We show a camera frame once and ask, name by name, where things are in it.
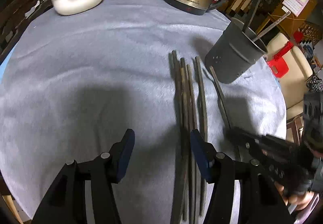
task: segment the chopstick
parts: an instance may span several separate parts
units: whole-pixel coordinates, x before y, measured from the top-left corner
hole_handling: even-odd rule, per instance
[[[200,95],[200,105],[202,108],[201,112],[201,119],[200,119],[200,131],[203,140],[207,142],[207,114],[206,114],[206,101],[205,101],[205,91],[204,91],[204,83],[202,78],[202,71],[201,71],[201,58],[199,56],[195,57],[196,61],[196,70],[198,76],[198,85],[199,85],[199,95]],[[200,177],[201,182],[201,194],[200,194],[200,216],[204,213],[204,205],[205,205],[205,187],[206,181]]]
[[[180,120],[180,149],[181,149],[181,160],[180,160],[180,179],[178,187],[178,193],[174,194],[174,202],[172,206],[171,224],[180,224],[181,217],[183,221],[187,220],[187,174],[188,174],[188,133],[184,129],[184,114],[183,114],[183,95],[182,95],[182,80],[181,80],[181,68],[180,63],[177,59],[176,51],[172,51],[173,64],[175,70],[175,88],[176,97],[179,103],[179,120]],[[176,202],[176,196],[180,197],[180,204]]]
[[[191,96],[191,107],[192,107],[192,128],[190,128],[190,132],[193,129],[197,129],[197,120],[196,120],[196,108],[195,108],[195,97],[194,97],[194,89],[193,89],[193,82],[192,82],[192,70],[189,65],[187,65],[187,73],[188,73],[188,82],[190,87],[190,96]],[[194,208],[194,217],[193,223],[198,224],[198,214],[200,212],[200,203],[201,203],[201,174],[198,169],[198,166],[195,162],[195,158],[191,152],[191,167],[192,167],[192,189],[195,190],[195,198],[192,197],[192,203],[195,203]]]

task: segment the wooden chair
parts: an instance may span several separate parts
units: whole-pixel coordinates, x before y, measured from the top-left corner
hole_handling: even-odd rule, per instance
[[[52,8],[51,0],[12,0],[0,12],[0,64],[32,20]]]
[[[294,143],[300,145],[302,138],[302,134],[300,131],[303,129],[300,116],[298,115],[294,117],[294,119],[291,122],[286,124],[286,128],[292,130]]]
[[[229,0],[226,4],[218,8],[218,11],[230,14],[230,12],[233,10],[236,13],[239,13],[240,10],[247,13],[250,9],[252,0]]]

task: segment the round table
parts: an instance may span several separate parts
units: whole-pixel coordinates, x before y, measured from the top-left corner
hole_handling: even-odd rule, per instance
[[[0,86],[0,169],[22,209],[34,215],[65,161],[92,160],[132,128],[129,167],[113,186],[122,223],[169,223],[180,136],[170,53],[193,67],[228,24],[216,10],[196,16],[163,0],[103,0],[77,15],[51,9],[36,18]],[[208,141],[233,157],[204,65],[202,72]],[[285,102],[262,58],[221,86],[235,126],[285,138]],[[211,192],[207,185],[207,204]]]

